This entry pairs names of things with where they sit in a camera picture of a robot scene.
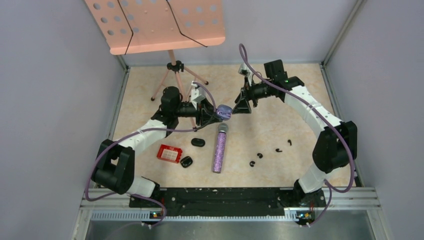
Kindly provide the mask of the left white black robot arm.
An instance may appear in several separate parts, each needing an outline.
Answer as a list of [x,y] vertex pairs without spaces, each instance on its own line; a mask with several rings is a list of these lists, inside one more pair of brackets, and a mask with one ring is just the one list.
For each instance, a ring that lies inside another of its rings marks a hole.
[[112,194],[141,196],[147,206],[156,206],[161,198],[155,190],[158,184],[135,176],[135,157],[171,133],[179,132],[180,118],[196,120],[191,132],[221,121],[212,94],[202,84],[192,82],[188,101],[183,101],[177,87],[166,87],[158,109],[142,127],[119,140],[106,139],[101,143],[89,181],[111,190]]

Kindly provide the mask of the pink music stand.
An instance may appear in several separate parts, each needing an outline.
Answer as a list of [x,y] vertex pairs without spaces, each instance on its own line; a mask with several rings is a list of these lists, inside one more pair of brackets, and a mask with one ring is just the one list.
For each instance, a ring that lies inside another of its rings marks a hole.
[[180,73],[207,80],[177,61],[174,51],[221,45],[226,39],[221,0],[87,0],[112,55],[167,51],[178,88]]

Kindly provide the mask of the purple glitter microphone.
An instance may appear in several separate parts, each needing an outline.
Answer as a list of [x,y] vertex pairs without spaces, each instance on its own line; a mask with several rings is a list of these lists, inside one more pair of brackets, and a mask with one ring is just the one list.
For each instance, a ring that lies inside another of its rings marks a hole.
[[227,133],[229,126],[226,123],[220,123],[217,128],[216,145],[213,156],[212,172],[220,174],[223,168],[225,146],[227,142]]

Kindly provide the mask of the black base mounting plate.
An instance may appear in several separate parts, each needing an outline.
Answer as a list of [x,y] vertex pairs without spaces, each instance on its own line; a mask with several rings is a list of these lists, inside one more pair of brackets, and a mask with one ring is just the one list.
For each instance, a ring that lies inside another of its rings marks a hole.
[[170,217],[283,216],[289,208],[317,209],[326,205],[324,192],[301,194],[291,187],[162,188],[154,202],[130,197],[131,208],[164,205]]

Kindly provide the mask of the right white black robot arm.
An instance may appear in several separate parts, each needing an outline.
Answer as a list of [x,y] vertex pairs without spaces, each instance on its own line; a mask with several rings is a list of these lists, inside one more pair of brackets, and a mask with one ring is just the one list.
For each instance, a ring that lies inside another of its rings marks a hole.
[[[313,163],[295,182],[293,200],[299,206],[307,206],[314,198],[313,192],[326,184],[339,193],[348,192],[354,183],[354,159],[357,156],[357,126],[352,121],[342,121],[330,113],[309,92],[297,76],[288,77],[281,60],[264,64],[263,78],[247,63],[242,63],[238,73],[244,76],[244,84],[235,100],[233,114],[250,114],[260,99],[276,97],[294,109],[311,128],[317,138],[312,152]],[[328,182],[330,173],[350,166],[349,183],[345,189]]]

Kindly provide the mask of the red plastic box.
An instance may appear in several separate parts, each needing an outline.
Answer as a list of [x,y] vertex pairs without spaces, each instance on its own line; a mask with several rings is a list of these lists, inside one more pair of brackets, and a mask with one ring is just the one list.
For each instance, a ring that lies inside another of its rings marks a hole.
[[161,144],[156,157],[159,160],[178,164],[181,160],[183,150],[179,147]]

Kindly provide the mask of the purple earbud charging case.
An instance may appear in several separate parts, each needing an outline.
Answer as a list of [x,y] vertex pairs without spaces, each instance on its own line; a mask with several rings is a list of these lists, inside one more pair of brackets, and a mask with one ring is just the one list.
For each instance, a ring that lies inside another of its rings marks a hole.
[[220,104],[215,112],[220,119],[227,121],[231,118],[233,109],[228,105]]

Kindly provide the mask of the open black earbud case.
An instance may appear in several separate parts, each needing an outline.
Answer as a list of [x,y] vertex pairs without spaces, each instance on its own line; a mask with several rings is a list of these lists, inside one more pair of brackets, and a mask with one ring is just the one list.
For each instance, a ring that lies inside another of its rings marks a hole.
[[188,167],[190,167],[193,164],[193,162],[194,161],[193,161],[193,159],[190,156],[185,156],[184,158],[182,158],[180,160],[180,165],[183,168],[188,168]]

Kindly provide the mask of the closed black earbud case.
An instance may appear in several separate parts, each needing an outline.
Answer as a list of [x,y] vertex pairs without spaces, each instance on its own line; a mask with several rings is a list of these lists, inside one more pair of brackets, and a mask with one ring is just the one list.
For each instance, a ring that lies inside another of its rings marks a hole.
[[202,138],[195,137],[191,140],[191,144],[195,147],[204,147],[206,144],[206,141]]

